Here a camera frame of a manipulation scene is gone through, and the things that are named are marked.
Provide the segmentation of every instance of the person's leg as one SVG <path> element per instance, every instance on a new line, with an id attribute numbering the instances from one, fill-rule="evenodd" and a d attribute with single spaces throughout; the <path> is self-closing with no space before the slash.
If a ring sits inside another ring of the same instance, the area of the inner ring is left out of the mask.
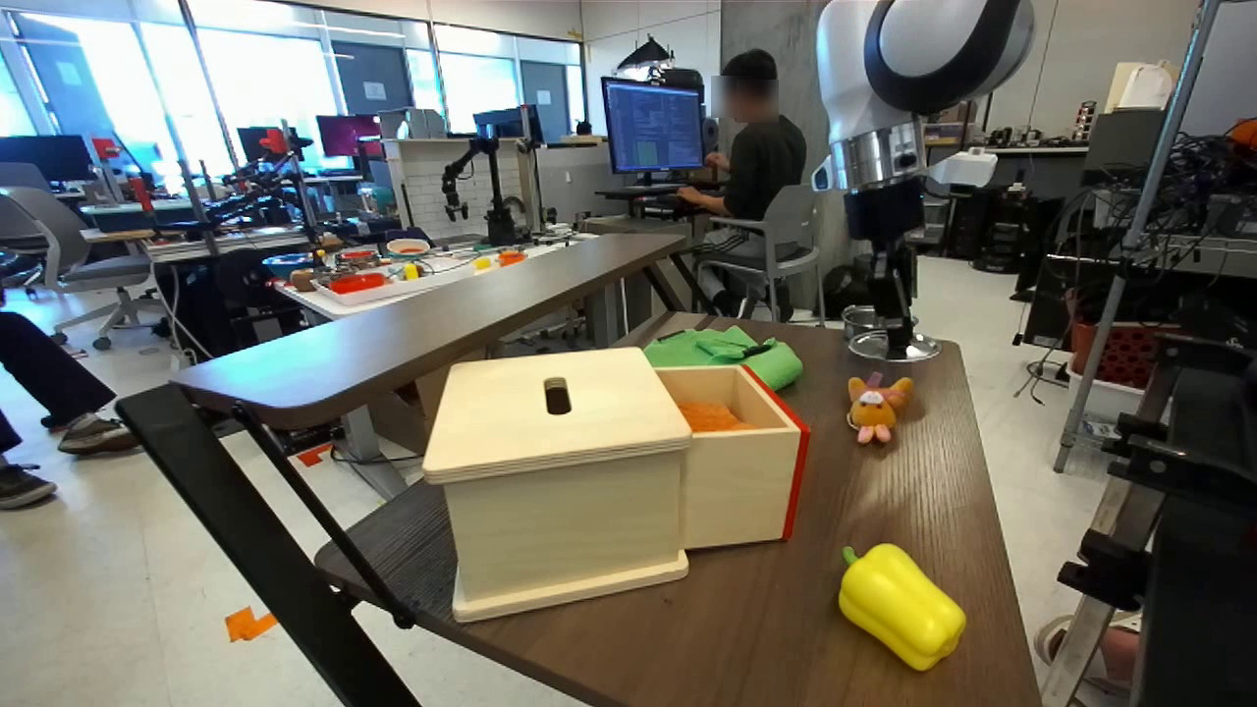
<path id="1" fill-rule="evenodd" d="M 114 399 L 114 390 L 11 311 L 0 311 L 0 366 L 45 408 L 45 426 L 66 426 Z"/>
<path id="2" fill-rule="evenodd" d="M 36 477 L 22 465 L 11 465 L 4 459 L 4 451 L 15 443 L 18 443 L 18 434 L 9 425 L 9 416 L 0 413 L 0 510 L 36 506 L 55 496 L 55 488 L 45 477 Z"/>
<path id="3" fill-rule="evenodd" d="M 64 451 L 134 448 L 116 421 L 93 416 L 114 399 L 114 390 L 22 312 L 0 311 L 0 366 L 45 408 L 42 425 L 64 430 Z"/>

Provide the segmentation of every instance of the floor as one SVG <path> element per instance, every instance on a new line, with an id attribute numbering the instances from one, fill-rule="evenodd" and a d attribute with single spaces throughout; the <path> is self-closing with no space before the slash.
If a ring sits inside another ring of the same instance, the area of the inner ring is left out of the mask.
<path id="1" fill-rule="evenodd" d="M 1010 303 L 1013 278 L 972 269 L 957 257 L 924 257 L 920 318 L 936 339 L 961 340 L 972 408 L 986 439 L 990 484 L 1021 592 L 1024 633 L 1076 604 L 1055 586 L 1102 489 L 1102 456 L 1076 451 L 1067 476 L 1052 456 L 1067 390 L 1021 393 L 1024 361 L 1044 349 L 1010 345 L 1024 306 Z M 27 303 L 11 311 L 51 324 L 74 303 Z M 116 393 L 163 380 L 178 356 L 150 335 L 124 335 L 116 349 L 90 353 L 90 335 L 70 335 L 83 361 Z M 222 562 L 201 522 L 145 456 L 66 459 L 39 426 L 39 408 L 0 378 L 0 404 L 22 430 L 9 459 L 39 462 L 59 484 L 59 502 L 0 514 L 0 701 L 11 707 L 269 707 L 332 701 L 285 633 L 229 644 L 222 615 L 261 608 Z M 298 528 L 306 548 L 320 544 L 280 476 L 258 471 L 258 451 L 231 434 L 231 456 L 251 465 L 258 489 Z M 375 500 L 332 462 L 306 477 L 332 514 L 354 522 Z M 356 619 L 432 707 L 551 707 L 569 701 L 506 667 L 468 657 L 425 633 L 398 633 L 390 615 L 356 608 Z"/>

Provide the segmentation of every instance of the chair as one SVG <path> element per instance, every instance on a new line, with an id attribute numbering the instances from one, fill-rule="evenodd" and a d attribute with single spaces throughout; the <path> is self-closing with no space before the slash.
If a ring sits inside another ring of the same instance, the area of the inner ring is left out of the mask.
<path id="1" fill-rule="evenodd" d="M 818 215 L 819 197 L 805 185 L 787 185 L 760 219 L 715 215 L 715 232 L 696 243 L 696 257 L 708 269 L 725 269 L 751 284 L 751 298 L 737 306 L 741 318 L 751 318 L 758 303 L 781 318 L 777 284 L 813 274 L 813 311 L 819 311 L 823 321 Z"/>
<path id="2" fill-rule="evenodd" d="M 107 318 L 90 345 L 110 349 L 114 328 L 136 324 L 136 298 L 124 286 L 150 284 L 145 253 L 110 253 L 85 261 L 90 243 L 83 235 L 83 219 L 59 197 L 42 188 L 0 188 L 0 240 L 32 243 L 32 235 L 42 235 L 42 284 L 51 291 L 116 291 L 116 303 L 59 321 L 59 340 L 66 339 L 66 324 Z"/>

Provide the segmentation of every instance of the man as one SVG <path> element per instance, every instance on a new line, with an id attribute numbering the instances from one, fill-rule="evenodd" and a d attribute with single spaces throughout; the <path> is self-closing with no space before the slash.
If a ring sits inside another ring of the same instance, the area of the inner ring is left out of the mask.
<path id="1" fill-rule="evenodd" d="M 45 408 L 42 426 L 64 434 L 64 451 L 134 448 L 134 434 L 116 421 L 98 416 L 114 393 L 22 312 L 0 311 L 0 366 Z M 0 413 L 0 510 L 55 496 L 51 484 L 4 459 L 15 443 L 18 434 Z"/>
<path id="2" fill-rule="evenodd" d="M 802 128 L 775 108 L 777 60 L 770 52 L 741 52 L 718 75 L 718 92 L 732 116 L 741 125 L 732 158 L 712 153 L 712 164 L 725 172 L 724 197 L 679 188 L 677 201 L 712 215 L 760 219 L 781 185 L 798 185 L 805 170 Z M 718 311 L 737 311 L 741 295 L 725 278 L 725 291 L 715 295 Z"/>

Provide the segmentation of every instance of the wooden box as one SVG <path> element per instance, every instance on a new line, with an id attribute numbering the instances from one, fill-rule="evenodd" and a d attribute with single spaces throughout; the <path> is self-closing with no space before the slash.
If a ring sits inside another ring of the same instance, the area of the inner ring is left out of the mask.
<path id="1" fill-rule="evenodd" d="M 451 514 L 454 615 L 683 578 L 687 443 L 640 349 L 451 366 L 425 471 Z"/>
<path id="2" fill-rule="evenodd" d="M 696 430 L 683 462 L 683 544 L 741 544 L 789 535 L 805 426 L 737 366 L 661 369 L 677 404 L 718 404 L 732 430 Z"/>

